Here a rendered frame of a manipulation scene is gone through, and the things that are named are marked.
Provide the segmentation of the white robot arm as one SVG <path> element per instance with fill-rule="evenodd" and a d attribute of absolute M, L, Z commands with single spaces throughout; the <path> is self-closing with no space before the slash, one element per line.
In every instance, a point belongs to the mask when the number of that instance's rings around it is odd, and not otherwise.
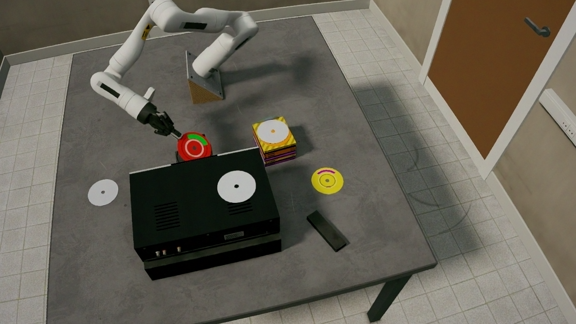
<path fill-rule="evenodd" d="M 90 80 L 94 91 L 114 101 L 135 119 L 137 119 L 141 109 L 148 102 L 152 102 L 156 90 L 149 87 L 142 97 L 119 83 L 124 74 L 140 57 L 147 35 L 156 24 L 167 33 L 190 31 L 219 33 L 224 30 L 226 25 L 233 28 L 237 34 L 235 38 L 223 33 L 193 62 L 193 69 L 203 78 L 212 75 L 259 30 L 257 23 L 247 12 L 201 8 L 195 13 L 187 13 L 183 12 L 172 0 L 155 0 L 144 13 L 127 41 L 110 59 L 106 70 L 96 72 Z"/>

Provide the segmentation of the white disc with centre hole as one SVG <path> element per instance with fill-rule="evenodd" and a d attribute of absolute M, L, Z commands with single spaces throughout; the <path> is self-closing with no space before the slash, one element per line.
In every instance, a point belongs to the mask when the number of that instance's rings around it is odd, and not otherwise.
<path fill-rule="evenodd" d="M 235 188 L 235 185 L 239 185 Z M 218 193 L 226 201 L 240 203 L 249 199 L 256 189 L 254 178 L 244 171 L 231 171 L 219 180 Z"/>
<path fill-rule="evenodd" d="M 101 193 L 105 191 L 105 193 Z M 96 206 L 107 205 L 112 202 L 118 194 L 118 185 L 110 179 L 103 179 L 96 182 L 88 192 L 89 201 Z"/>
<path fill-rule="evenodd" d="M 271 131 L 275 132 L 272 133 Z M 275 144 L 282 142 L 287 138 L 289 129 L 282 121 L 268 120 L 259 125 L 257 134 L 262 141 Z"/>

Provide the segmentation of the red cd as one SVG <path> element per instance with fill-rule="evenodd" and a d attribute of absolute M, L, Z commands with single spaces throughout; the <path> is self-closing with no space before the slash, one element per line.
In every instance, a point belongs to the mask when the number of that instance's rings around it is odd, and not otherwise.
<path fill-rule="evenodd" d="M 196 146 L 196 150 L 193 150 Z M 207 138 L 196 132 L 184 134 L 178 141 L 177 149 L 179 155 L 185 161 L 197 158 L 208 157 L 211 155 L 211 146 Z"/>

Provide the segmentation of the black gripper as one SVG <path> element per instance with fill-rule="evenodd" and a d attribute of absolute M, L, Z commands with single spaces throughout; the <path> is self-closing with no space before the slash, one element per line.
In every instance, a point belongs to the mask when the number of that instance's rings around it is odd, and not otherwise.
<path fill-rule="evenodd" d="M 148 102 L 139 112 L 137 120 L 142 124 L 150 124 L 151 127 L 155 129 L 154 133 L 157 135 L 171 135 L 177 140 L 180 140 L 183 136 L 181 132 L 174 128 L 174 123 L 171 121 L 170 117 L 164 111 L 160 113 L 157 111 L 157 107 L 151 102 Z M 164 133 L 162 133 L 164 132 Z"/>

